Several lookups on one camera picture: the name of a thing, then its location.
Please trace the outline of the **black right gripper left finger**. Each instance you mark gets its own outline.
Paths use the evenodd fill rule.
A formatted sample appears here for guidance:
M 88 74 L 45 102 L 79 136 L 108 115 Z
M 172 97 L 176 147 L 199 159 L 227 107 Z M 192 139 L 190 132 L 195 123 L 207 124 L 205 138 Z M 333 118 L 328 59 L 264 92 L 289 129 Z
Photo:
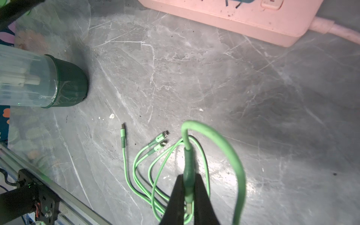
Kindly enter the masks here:
M 185 187 L 183 174 L 178 175 L 166 211 L 159 225 L 184 225 Z

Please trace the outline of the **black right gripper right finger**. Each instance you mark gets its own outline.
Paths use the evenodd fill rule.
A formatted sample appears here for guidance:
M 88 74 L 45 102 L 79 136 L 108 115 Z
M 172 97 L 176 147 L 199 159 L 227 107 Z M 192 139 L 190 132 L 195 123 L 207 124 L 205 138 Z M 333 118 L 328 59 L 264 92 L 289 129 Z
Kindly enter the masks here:
M 195 176 L 194 225 L 220 225 L 200 174 Z

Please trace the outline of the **teal USB charger plug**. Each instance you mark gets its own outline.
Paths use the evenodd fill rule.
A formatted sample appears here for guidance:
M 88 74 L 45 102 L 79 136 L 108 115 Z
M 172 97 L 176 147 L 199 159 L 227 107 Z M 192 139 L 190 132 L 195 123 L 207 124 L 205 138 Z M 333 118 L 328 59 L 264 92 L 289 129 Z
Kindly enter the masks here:
M 255 0 L 232 0 L 232 1 L 243 2 L 243 3 L 252 3 Z

